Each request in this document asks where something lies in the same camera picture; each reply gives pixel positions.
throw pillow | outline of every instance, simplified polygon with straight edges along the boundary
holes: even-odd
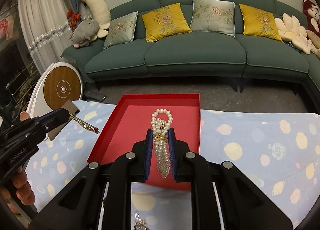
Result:
[[[235,37],[235,3],[220,0],[192,0],[192,31],[219,32]]]
[[[147,32],[147,42],[154,42],[166,36],[191,33],[183,16],[180,3],[171,4],[142,15]]]
[[[313,31],[307,31],[308,37],[317,49],[320,49],[320,38]]]
[[[129,13],[110,22],[109,33],[103,48],[133,41],[138,12]]]
[[[239,4],[244,21],[244,35],[268,37],[283,42],[273,17],[273,13],[252,6]]]

sofa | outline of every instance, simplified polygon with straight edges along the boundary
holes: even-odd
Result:
[[[192,0],[132,0],[111,9],[112,19],[139,11],[134,41],[103,49],[104,39],[75,49],[62,57],[74,62],[90,83],[124,78],[215,76],[269,79],[302,84],[320,112],[320,60],[299,53],[287,44],[260,36],[245,36],[239,3],[253,6],[282,19],[296,16],[307,27],[307,17],[277,0],[224,0],[235,2],[235,38],[216,32],[191,32],[146,42],[142,15],[179,2],[191,24]]]

gray pig plush toy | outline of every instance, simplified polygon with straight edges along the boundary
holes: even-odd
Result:
[[[88,46],[90,42],[97,39],[97,31],[99,30],[99,23],[95,20],[84,20],[75,29],[71,36],[73,47],[79,48]]]

sofa leg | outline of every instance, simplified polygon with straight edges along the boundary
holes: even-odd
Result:
[[[292,90],[292,92],[294,93],[295,96],[296,96],[297,93],[298,93],[298,87],[299,87],[299,84],[298,84],[298,83],[294,83],[294,84],[292,85],[291,90]]]
[[[236,78],[230,79],[231,87],[235,92],[238,92],[238,82]]]
[[[97,84],[97,90],[100,91],[100,89],[101,89],[101,83],[100,83],[100,81],[97,81],[96,84]]]
[[[244,86],[245,86],[245,79],[239,78],[239,91],[240,91],[240,93],[242,93],[242,91],[244,90]]]

yellow throw pillow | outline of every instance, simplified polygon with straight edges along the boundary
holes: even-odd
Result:
[[[268,37],[283,42],[273,17],[273,13],[239,4],[244,21],[244,35]]]
[[[161,7],[142,15],[147,30],[147,42],[154,42],[166,36],[191,33],[191,29],[183,16],[180,3]]]

